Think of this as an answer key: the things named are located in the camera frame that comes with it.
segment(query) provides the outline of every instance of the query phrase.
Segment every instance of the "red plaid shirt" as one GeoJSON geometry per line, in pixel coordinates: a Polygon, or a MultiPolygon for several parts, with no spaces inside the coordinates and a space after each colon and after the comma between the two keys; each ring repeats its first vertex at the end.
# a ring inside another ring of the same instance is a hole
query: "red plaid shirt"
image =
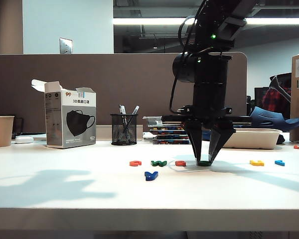
{"type": "MultiPolygon", "coordinates": [[[[291,95],[291,88],[283,88],[291,95]]],[[[282,113],[284,118],[290,118],[290,103],[276,90],[269,89],[262,100],[264,110],[282,113]]]]}

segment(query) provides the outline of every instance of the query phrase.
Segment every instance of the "fluorescent light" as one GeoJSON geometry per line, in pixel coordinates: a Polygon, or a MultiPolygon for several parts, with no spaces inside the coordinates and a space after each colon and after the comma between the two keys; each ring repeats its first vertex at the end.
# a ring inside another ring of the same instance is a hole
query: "fluorescent light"
{"type": "Polygon", "coordinates": [[[299,18],[246,18],[250,25],[299,25],[299,18]]]}
{"type": "MultiPolygon", "coordinates": [[[[185,18],[113,18],[114,25],[181,25],[185,18]]],[[[250,25],[299,25],[299,18],[246,18],[250,25]]],[[[185,24],[193,24],[194,18],[185,24]]]]}
{"type": "MultiPolygon", "coordinates": [[[[185,18],[113,18],[114,25],[181,25],[185,18]]],[[[186,21],[185,24],[193,24],[194,18],[186,21]]]]}

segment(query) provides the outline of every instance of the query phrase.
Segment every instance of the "wall outlet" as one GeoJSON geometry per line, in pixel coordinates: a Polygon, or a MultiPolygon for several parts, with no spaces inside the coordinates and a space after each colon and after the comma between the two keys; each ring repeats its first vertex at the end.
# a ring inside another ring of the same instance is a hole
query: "wall outlet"
{"type": "Polygon", "coordinates": [[[72,40],[60,37],[60,54],[72,54],[72,40]]]}

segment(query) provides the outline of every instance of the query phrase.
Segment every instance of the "pen holder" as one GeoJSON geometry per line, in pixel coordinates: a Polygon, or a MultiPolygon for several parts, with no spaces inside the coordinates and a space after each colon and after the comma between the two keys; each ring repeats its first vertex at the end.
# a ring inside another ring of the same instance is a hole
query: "pen holder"
{"type": "Polygon", "coordinates": [[[136,119],[133,114],[111,114],[112,116],[112,144],[136,144],[136,119]]]}

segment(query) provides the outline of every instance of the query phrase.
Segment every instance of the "robotic arm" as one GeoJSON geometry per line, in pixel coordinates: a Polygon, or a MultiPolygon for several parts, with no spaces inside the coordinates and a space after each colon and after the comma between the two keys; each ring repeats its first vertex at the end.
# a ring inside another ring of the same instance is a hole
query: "robotic arm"
{"type": "Polygon", "coordinates": [[[245,16],[256,3],[257,0],[204,0],[186,43],[181,42],[183,53],[174,60],[175,81],[169,108],[175,115],[163,116],[162,121],[180,121],[183,124],[197,165],[210,166],[219,150],[235,133],[234,119],[226,116],[231,113],[231,108],[224,107],[227,65],[231,57],[222,55],[222,52],[234,46],[235,37],[246,24],[245,16]],[[195,40],[188,45],[193,29],[195,40]],[[193,103],[174,112],[171,106],[177,80],[194,83],[193,103]],[[201,160],[202,126],[211,129],[208,160],[201,160]]]}

